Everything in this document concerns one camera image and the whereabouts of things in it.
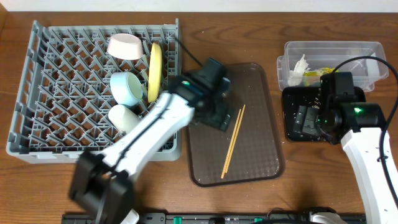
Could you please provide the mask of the pink bowl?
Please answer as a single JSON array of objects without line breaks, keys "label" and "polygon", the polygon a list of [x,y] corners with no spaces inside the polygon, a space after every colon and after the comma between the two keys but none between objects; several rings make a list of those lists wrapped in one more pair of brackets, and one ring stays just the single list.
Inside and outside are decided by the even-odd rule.
[{"label": "pink bowl", "polygon": [[143,55],[142,41],[131,34],[114,34],[107,48],[111,56],[123,60],[138,60]]}]

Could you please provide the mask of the white cup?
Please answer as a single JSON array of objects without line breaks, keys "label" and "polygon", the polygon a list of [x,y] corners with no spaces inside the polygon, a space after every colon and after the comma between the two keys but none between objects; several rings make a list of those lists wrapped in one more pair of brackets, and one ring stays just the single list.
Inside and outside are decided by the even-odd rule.
[{"label": "white cup", "polygon": [[108,118],[121,134],[130,133],[140,122],[138,116],[124,105],[113,106]]}]

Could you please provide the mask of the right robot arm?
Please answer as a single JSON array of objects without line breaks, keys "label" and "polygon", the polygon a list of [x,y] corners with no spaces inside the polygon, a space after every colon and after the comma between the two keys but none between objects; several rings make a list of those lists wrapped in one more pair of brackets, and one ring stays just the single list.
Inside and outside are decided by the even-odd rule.
[{"label": "right robot arm", "polygon": [[397,168],[387,121],[355,92],[350,72],[321,76],[319,105],[299,106],[293,131],[341,144],[354,170],[368,223],[397,223]]}]

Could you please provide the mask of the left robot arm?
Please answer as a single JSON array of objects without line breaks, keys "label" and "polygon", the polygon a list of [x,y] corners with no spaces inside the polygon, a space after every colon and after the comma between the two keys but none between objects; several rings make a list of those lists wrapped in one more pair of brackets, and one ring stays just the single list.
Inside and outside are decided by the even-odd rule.
[{"label": "left robot arm", "polygon": [[208,85],[197,76],[179,76],[163,92],[152,110],[122,139],[99,154],[84,151],[76,163],[69,197],[95,223],[137,223],[134,181],[152,156],[193,118],[212,120],[225,131],[228,120],[216,120],[216,107],[225,107],[230,80]]}]

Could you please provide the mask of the yellow plate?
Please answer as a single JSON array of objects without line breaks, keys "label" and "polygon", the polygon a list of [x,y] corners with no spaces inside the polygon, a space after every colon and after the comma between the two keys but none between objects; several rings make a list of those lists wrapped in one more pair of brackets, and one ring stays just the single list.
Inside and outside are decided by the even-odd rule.
[{"label": "yellow plate", "polygon": [[150,53],[148,76],[148,102],[154,102],[160,90],[162,76],[162,51],[159,44],[153,43]]}]

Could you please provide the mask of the wooden chopstick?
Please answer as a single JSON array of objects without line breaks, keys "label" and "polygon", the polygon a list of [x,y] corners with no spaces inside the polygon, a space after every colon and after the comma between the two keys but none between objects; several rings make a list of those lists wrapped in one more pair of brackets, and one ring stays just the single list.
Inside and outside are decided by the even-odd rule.
[{"label": "wooden chopstick", "polygon": [[242,110],[242,109],[239,109],[238,117],[237,117],[236,122],[235,122],[235,125],[234,125],[232,137],[231,137],[231,139],[230,139],[229,148],[228,148],[228,151],[227,151],[226,159],[225,159],[224,166],[223,166],[223,170],[222,170],[222,173],[221,173],[221,179],[224,178],[225,171],[226,171],[226,167],[227,167],[227,165],[228,165],[229,156],[230,156],[231,151],[232,151],[233,141],[234,141],[234,139],[235,139],[236,130],[237,130],[237,128],[238,128],[238,121],[239,121],[239,117],[240,117],[240,115],[241,115],[241,110]]},{"label": "wooden chopstick", "polygon": [[243,105],[243,108],[242,108],[242,110],[241,110],[241,115],[240,115],[239,121],[238,121],[238,128],[237,128],[237,130],[236,130],[235,139],[234,139],[233,145],[232,145],[232,151],[231,151],[231,154],[230,154],[230,156],[229,156],[229,161],[228,161],[228,165],[227,165],[227,167],[226,167],[225,174],[228,172],[228,169],[229,169],[229,165],[230,165],[231,158],[232,158],[232,155],[233,155],[234,147],[235,147],[235,145],[236,145],[236,141],[237,141],[237,138],[238,138],[238,134],[239,134],[239,130],[240,130],[240,127],[241,127],[242,120],[243,120],[243,115],[244,115],[245,109],[246,109],[246,105]]}]

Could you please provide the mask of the yellow green snack wrapper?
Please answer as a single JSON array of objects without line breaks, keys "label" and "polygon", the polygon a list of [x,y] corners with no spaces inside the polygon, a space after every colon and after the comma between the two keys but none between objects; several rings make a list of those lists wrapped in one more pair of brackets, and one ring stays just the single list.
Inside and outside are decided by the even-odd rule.
[{"label": "yellow green snack wrapper", "polygon": [[334,68],[323,67],[311,71],[306,71],[303,75],[304,86],[310,86],[318,83],[321,76],[329,74],[333,70]]}]

